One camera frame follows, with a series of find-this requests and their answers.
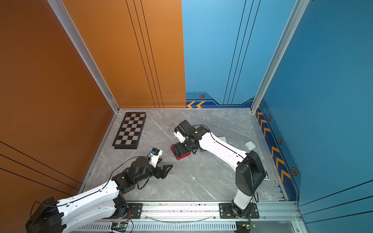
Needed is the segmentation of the red booklet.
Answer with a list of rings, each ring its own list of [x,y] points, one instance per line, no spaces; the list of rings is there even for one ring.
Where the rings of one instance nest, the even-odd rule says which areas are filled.
[[[171,146],[171,151],[178,161],[191,154],[191,150],[184,146],[182,143],[173,144]]]

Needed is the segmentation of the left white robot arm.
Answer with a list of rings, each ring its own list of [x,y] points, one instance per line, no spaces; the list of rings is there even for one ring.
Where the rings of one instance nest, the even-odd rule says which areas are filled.
[[[25,224],[28,233],[70,233],[103,218],[129,217],[124,194],[139,188],[139,182],[151,177],[165,179],[172,165],[158,164],[155,156],[136,156],[130,167],[89,191],[66,199],[48,198]]]

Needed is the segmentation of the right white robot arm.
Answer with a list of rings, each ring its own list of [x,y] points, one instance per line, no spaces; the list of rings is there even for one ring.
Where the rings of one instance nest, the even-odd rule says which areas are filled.
[[[179,140],[171,147],[177,160],[203,149],[214,154],[235,171],[238,191],[231,202],[232,212],[237,218],[247,217],[253,210],[250,205],[254,193],[266,177],[260,156],[255,151],[246,152],[234,148],[202,127],[188,133],[177,130],[173,134]]]

